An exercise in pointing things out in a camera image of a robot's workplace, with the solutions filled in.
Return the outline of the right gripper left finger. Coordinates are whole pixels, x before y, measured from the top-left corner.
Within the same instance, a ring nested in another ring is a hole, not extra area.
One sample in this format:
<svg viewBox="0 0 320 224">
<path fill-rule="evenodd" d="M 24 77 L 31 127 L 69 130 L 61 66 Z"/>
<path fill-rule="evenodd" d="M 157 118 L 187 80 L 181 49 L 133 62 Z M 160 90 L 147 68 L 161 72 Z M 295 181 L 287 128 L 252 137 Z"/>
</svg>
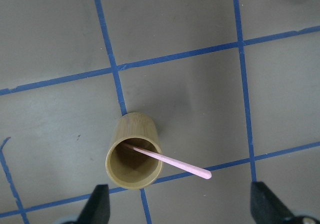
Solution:
<svg viewBox="0 0 320 224">
<path fill-rule="evenodd" d="M 108 224 L 111 216 L 109 186 L 97 185 L 80 215 L 77 224 Z"/>
</svg>

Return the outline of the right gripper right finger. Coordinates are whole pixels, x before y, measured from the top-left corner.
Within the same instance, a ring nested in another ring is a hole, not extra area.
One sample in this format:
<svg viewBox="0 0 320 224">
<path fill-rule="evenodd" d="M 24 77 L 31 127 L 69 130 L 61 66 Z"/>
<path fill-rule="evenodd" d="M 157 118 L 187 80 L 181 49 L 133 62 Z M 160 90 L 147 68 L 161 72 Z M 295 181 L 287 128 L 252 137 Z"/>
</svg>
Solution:
<svg viewBox="0 0 320 224">
<path fill-rule="evenodd" d="M 287 224 L 296 217 L 262 181 L 251 183 L 250 213 L 256 224 Z"/>
</svg>

